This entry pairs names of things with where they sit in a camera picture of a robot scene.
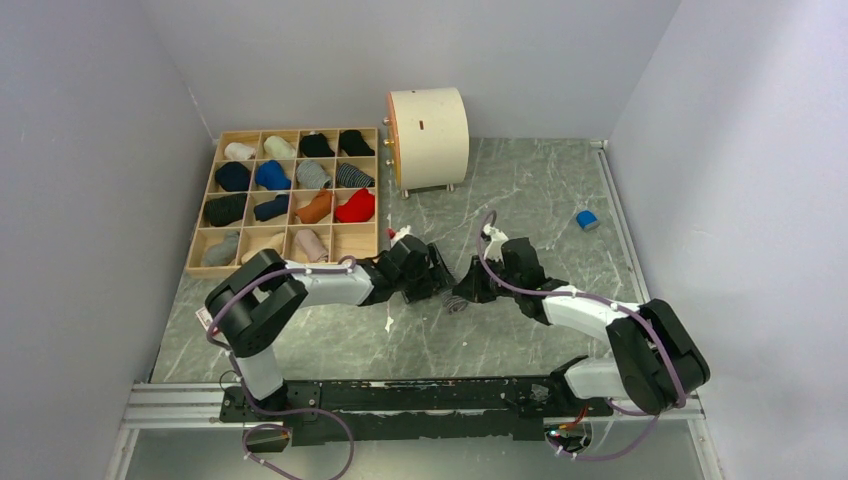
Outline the pink beige underwear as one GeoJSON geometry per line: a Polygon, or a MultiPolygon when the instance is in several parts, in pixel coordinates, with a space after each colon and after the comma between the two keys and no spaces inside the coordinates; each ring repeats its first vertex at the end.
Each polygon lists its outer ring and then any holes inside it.
{"type": "Polygon", "coordinates": [[[314,230],[299,230],[295,234],[295,243],[309,262],[325,263],[329,260],[329,251],[314,230]]]}

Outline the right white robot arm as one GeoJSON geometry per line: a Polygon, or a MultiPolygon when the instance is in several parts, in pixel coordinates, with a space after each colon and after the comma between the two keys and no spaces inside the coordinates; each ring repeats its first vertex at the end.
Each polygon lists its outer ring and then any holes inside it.
{"type": "Polygon", "coordinates": [[[506,240],[494,257],[473,256],[453,287],[470,303],[511,298],[525,316],[546,326],[567,327],[608,346],[605,358],[575,358],[555,373],[552,407],[572,415],[588,399],[625,400],[657,415],[681,407],[707,383],[710,367],[671,305],[609,300],[548,276],[526,238],[506,240]]]}

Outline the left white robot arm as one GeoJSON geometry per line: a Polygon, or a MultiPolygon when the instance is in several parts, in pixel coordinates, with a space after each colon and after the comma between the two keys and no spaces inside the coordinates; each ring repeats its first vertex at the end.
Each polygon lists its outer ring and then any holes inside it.
{"type": "Polygon", "coordinates": [[[438,248],[411,235],[373,257],[347,256],[335,264],[300,263],[263,249],[207,296],[212,320],[206,336],[228,354],[248,409],[272,420],[284,411],[288,396],[272,345],[299,310],[370,306],[396,293],[412,303],[455,284],[438,248]]]}

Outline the grey striped underwear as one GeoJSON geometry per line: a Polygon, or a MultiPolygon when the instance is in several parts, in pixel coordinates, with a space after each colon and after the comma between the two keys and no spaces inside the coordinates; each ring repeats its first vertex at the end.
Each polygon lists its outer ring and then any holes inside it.
{"type": "Polygon", "coordinates": [[[468,302],[464,298],[453,293],[453,288],[457,285],[455,271],[451,267],[447,267],[444,274],[444,285],[440,290],[440,298],[444,310],[449,315],[459,313],[468,306],[468,302]]]}

